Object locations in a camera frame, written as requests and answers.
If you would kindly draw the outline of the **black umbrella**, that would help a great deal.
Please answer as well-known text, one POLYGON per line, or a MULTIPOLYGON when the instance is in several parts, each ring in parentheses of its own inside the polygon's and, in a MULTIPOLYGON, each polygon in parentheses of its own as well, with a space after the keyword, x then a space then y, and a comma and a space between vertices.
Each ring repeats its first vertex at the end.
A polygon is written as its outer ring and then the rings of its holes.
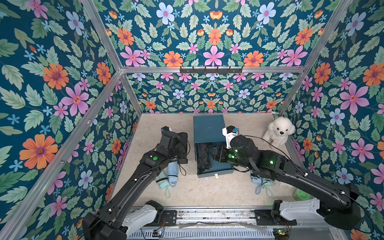
POLYGON ((207 145, 207 158, 208 158, 208 165, 207 165, 207 168, 206 169, 211 169, 214 165, 214 163, 219 163, 217 161, 214 160, 214 146, 218 145, 218 144, 206 144, 207 145))
POLYGON ((207 145, 204 143, 199 143, 197 144, 197 170, 198 170, 198 175, 202 174, 203 171, 207 168, 207 145))

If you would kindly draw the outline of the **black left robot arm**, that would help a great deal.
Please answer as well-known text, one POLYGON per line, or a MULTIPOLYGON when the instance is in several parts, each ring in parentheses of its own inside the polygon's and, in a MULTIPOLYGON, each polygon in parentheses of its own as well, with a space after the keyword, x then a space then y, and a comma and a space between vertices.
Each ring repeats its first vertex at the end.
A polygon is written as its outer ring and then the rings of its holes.
POLYGON ((140 210, 129 210, 169 163, 187 163, 187 133, 162 129, 160 142, 146 152, 130 179, 96 214, 87 214, 82 221, 84 240, 125 240, 145 225, 160 220, 163 207, 150 201, 140 210))

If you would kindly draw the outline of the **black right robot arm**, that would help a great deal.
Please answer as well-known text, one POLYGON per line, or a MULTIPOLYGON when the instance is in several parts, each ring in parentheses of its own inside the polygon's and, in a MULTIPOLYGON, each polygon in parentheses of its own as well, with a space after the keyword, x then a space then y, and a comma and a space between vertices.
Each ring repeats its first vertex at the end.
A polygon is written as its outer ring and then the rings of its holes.
POLYGON ((311 173, 288 157, 271 150, 259 150, 252 139, 235 136, 229 145, 214 147, 214 159, 252 171, 257 177, 291 185, 312 196, 310 200, 274 201, 273 216, 288 221, 322 219, 342 230, 352 230, 362 221, 357 188, 340 185, 311 173))

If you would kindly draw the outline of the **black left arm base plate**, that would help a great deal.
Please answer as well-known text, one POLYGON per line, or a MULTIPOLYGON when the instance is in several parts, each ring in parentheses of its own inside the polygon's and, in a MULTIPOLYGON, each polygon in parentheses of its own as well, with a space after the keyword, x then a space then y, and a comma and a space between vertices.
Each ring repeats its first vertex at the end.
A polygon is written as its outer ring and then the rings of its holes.
POLYGON ((155 220, 148 224, 148 227, 169 227, 175 226, 177 223, 177 211, 176 210, 164 210, 156 216, 155 220))

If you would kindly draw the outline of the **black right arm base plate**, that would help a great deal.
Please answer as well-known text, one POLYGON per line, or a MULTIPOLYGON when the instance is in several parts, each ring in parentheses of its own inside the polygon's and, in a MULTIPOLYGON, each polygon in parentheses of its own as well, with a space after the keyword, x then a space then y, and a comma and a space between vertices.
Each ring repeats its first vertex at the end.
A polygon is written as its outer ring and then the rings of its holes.
POLYGON ((297 221, 288 221, 281 216, 271 215, 271 210, 254 210, 258 226, 296 226, 297 221))

